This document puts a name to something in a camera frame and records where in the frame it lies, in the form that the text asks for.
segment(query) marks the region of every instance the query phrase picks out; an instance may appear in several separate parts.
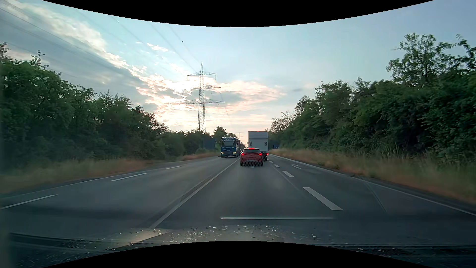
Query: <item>asphalt road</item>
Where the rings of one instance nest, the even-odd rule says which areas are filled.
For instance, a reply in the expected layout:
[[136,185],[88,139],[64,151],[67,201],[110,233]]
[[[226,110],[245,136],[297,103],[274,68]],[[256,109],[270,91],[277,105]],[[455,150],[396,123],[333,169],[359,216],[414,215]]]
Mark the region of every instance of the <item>asphalt road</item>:
[[476,214],[270,155],[211,157],[3,200],[11,233],[101,239],[132,228],[250,224],[319,230],[336,244],[473,245]]

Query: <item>vegetation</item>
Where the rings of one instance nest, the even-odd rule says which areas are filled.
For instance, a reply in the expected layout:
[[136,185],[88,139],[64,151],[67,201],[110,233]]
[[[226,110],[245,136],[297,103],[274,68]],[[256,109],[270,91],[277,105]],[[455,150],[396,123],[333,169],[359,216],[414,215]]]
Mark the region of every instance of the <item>vegetation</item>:
[[270,145],[476,202],[476,47],[459,35],[456,43],[405,39],[403,57],[387,66],[392,79],[321,85],[294,113],[273,118]]
[[[18,170],[55,168],[68,173],[65,167],[74,177],[129,171],[132,165],[142,168],[144,161],[216,155],[203,148],[204,141],[234,136],[220,126],[212,135],[197,129],[171,131],[124,95],[96,93],[63,80],[60,73],[41,63],[40,52],[29,61],[20,61],[8,51],[6,43],[0,44],[1,162],[9,176]],[[110,165],[99,171],[100,166],[108,166],[104,161],[122,163],[123,168]],[[85,174],[79,172],[81,166],[94,168]]]

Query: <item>white truck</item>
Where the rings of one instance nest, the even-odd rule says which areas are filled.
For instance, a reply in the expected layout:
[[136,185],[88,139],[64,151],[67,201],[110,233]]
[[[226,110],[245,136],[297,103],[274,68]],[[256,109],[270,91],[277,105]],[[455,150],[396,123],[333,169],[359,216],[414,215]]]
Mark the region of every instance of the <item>white truck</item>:
[[263,154],[263,160],[268,160],[268,132],[248,131],[248,148],[258,148]]

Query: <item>truck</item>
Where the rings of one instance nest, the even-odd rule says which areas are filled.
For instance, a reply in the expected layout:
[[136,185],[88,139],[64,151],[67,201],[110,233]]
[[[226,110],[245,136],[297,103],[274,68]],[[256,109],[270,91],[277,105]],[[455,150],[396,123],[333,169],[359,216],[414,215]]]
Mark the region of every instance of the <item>truck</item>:
[[258,148],[263,154],[263,160],[268,160],[268,132],[248,131],[248,148]]
[[220,156],[225,157],[238,157],[241,153],[240,148],[241,141],[236,137],[222,137],[220,140]]

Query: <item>white dashed line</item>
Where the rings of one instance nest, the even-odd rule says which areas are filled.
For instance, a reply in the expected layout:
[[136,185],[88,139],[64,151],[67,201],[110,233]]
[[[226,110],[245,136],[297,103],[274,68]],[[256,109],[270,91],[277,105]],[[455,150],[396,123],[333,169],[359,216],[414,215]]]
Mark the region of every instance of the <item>white dashed line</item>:
[[168,168],[166,168],[166,169],[171,169],[171,168],[176,168],[176,167],[181,167],[181,165],[173,166],[173,167],[168,167]]
[[288,177],[294,177],[293,175],[289,174],[288,171],[283,171],[284,174],[286,174]]
[[312,194],[315,198],[317,198],[319,201],[321,201],[328,208],[330,208],[332,210],[343,210],[343,209],[339,208],[336,204],[329,201],[329,199],[323,197],[320,193],[314,191],[311,187],[303,187],[303,188],[306,191],[308,191],[310,194]]
[[37,201],[37,200],[40,200],[40,199],[45,199],[45,198],[52,197],[52,196],[57,196],[57,195],[44,196],[44,197],[36,198],[36,199],[33,199],[33,200],[29,200],[29,201],[25,201],[25,202],[13,204],[13,205],[10,205],[10,206],[4,206],[4,207],[2,207],[1,209],[6,209],[6,208],[9,208],[9,207],[12,207],[12,206],[23,205],[23,204],[26,204],[26,203],[29,203],[29,202]]
[[155,228],[157,225],[159,225],[161,222],[163,222],[167,217],[169,217],[172,213],[174,213],[179,207],[181,207],[185,202],[187,202],[192,196],[194,196],[196,193],[198,193],[203,187],[207,186],[212,180],[214,180],[216,177],[218,177],[220,174],[222,174],[225,170],[227,170],[229,167],[231,167],[236,161],[239,159],[233,161],[229,166],[225,167],[222,171],[220,171],[218,174],[213,176],[213,178],[209,179],[204,185],[200,186],[197,190],[195,190],[191,195],[189,195],[187,198],[183,199],[180,203],[176,204],[175,207],[173,207],[171,210],[169,210],[166,214],[164,214],[160,219],[158,219],[156,222],[154,222],[150,228]]
[[141,173],[141,174],[132,175],[132,176],[129,176],[129,177],[119,178],[119,179],[111,180],[111,182],[115,182],[115,181],[119,181],[119,180],[123,180],[123,179],[127,179],[127,178],[132,178],[132,177],[140,176],[140,175],[144,175],[144,174],[147,174],[147,173]]

